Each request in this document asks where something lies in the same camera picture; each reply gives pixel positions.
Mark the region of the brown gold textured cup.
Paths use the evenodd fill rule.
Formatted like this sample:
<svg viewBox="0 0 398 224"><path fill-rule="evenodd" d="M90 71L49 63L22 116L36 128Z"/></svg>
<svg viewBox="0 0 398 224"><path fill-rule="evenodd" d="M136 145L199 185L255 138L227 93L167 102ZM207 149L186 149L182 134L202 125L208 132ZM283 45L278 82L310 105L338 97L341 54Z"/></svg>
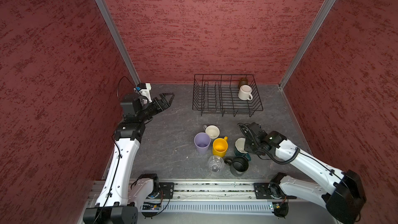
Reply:
<svg viewBox="0 0 398 224"><path fill-rule="evenodd" d="M248 85L248 78L243 77L239 80L238 89L240 89L242 86L247 86L247 85Z"/></svg>

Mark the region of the white mug red inside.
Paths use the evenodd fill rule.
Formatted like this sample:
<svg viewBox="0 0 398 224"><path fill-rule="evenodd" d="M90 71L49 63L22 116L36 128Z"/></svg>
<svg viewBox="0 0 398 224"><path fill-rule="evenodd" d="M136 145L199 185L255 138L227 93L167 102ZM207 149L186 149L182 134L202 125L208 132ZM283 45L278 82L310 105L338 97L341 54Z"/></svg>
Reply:
<svg viewBox="0 0 398 224"><path fill-rule="evenodd" d="M252 101L252 88L248 85L242 85L239 89L238 97L243 101Z"/></svg>

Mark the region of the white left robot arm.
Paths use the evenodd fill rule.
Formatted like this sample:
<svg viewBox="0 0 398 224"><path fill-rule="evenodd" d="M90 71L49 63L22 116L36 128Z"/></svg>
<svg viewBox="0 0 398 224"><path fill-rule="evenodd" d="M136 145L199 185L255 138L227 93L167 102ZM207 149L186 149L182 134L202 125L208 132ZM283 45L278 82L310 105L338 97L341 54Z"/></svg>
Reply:
<svg viewBox="0 0 398 224"><path fill-rule="evenodd" d="M144 174L129 187L133 162L140 147L146 123L168 109L173 93L162 93L150 98L149 90L127 94L120 101L123 120L113 138L114 153L104 187L94 207L86 208L85 224L135 224L138 211L145 199L159 191L156 174Z"/></svg>

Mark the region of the dark green white-inside mug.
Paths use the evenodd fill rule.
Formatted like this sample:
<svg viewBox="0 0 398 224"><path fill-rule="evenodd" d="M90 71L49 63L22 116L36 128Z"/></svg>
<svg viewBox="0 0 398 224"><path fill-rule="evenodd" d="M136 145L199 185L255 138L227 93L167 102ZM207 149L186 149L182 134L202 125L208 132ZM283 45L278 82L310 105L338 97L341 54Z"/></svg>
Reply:
<svg viewBox="0 0 398 224"><path fill-rule="evenodd" d="M244 157L246 160L251 161L250 154L245 150L245 138L239 138L234 145L234 154L236 156Z"/></svg>

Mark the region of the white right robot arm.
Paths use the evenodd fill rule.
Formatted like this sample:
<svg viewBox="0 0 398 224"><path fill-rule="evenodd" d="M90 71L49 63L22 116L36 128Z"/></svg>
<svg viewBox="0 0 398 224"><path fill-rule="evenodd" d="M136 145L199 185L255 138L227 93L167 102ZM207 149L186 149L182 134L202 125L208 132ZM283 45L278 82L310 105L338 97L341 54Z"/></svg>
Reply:
<svg viewBox="0 0 398 224"><path fill-rule="evenodd" d="M366 195L359 174L334 168L309 153L302 151L279 132L266 133L243 125L245 148L248 153L268 156L279 165L292 165L313 182L295 179L278 173L268 184L274 199L297 197L324 207L341 224L354 224L360 220Z"/></svg>

